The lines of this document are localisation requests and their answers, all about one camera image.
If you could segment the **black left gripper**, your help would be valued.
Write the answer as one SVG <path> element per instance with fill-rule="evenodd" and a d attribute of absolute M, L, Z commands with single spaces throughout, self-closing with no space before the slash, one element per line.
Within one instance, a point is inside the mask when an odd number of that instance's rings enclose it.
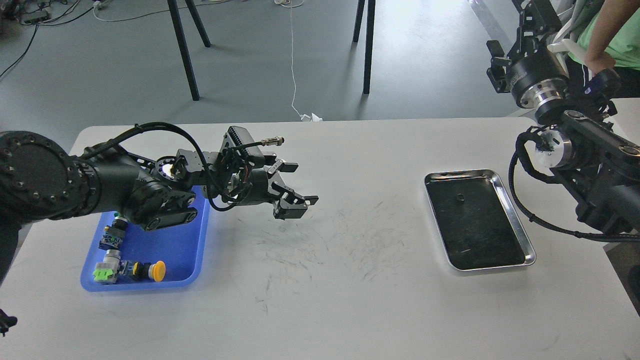
<path fill-rule="evenodd" d="M 286 186 L 278 173 L 294 173 L 298 169 L 297 162 L 286 162 L 283 159 L 276 159 L 274 164 L 268 169 L 254 168 L 248 174 L 246 181 L 243 176 L 245 170 L 240 170 L 230 175 L 230 178 L 223 183 L 223 195 L 220 198 L 227 203 L 232 199 L 238 207 L 247 207 L 263 203 L 273 204 L 273 216 L 275 219 L 301 219 L 307 210 L 315 205 L 319 197 L 317 195 L 302 196 L 294 191 L 292 187 Z"/>

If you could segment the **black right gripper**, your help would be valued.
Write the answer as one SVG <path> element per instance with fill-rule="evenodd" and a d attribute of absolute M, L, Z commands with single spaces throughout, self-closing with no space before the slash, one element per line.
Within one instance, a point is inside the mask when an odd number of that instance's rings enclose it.
<path fill-rule="evenodd" d="M 513 0 L 519 14 L 516 40 L 505 55 L 497 39 L 486 42 L 490 67 L 486 70 L 498 94 L 510 92 L 521 109 L 538 109 L 552 100 L 566 100 L 569 77 L 558 59 L 546 48 L 526 52 L 526 43 L 544 41 L 562 28 L 550 0 Z"/>

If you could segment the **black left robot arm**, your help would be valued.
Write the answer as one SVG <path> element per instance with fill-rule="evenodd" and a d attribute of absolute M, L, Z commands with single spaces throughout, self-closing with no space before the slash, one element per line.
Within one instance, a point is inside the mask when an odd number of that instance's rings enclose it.
<path fill-rule="evenodd" d="M 122 142 L 147 132 L 172 132 L 193 150 L 155 161 L 128 152 Z M 281 146 L 283 137 L 254 141 L 242 126 L 230 126 L 217 152 L 204 152 L 180 127 L 153 121 L 136 125 L 106 142 L 69 155 L 48 137 L 30 131 L 1 133 L 1 278 L 6 278 L 18 248 L 19 231 L 45 219 L 64 220 L 114 211 L 144 231 L 193 221 L 194 187 L 211 208 L 270 203 L 275 219 L 299 219 L 318 201 L 286 185 L 286 162 L 262 147 Z"/>

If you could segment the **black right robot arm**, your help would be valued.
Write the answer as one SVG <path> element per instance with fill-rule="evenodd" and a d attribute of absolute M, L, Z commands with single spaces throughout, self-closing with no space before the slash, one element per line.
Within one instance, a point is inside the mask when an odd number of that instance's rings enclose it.
<path fill-rule="evenodd" d="M 515 0 L 519 14 L 515 42 L 505 52 L 487 41 L 493 88 L 510 93 L 521 109 L 535 110 L 536 126 L 518 135 L 509 164 L 509 189 L 517 207 L 533 223 L 579 239 L 637 243 L 639 235 L 639 146 L 612 130 L 617 114 L 612 97 L 621 87 L 612 68 L 599 71 L 581 91 L 570 93 L 569 76 L 547 39 L 562 23 L 548 0 Z M 514 171 L 540 182 L 560 184 L 576 200 L 579 222 L 594 234 L 553 225 L 528 210 L 515 192 Z"/>

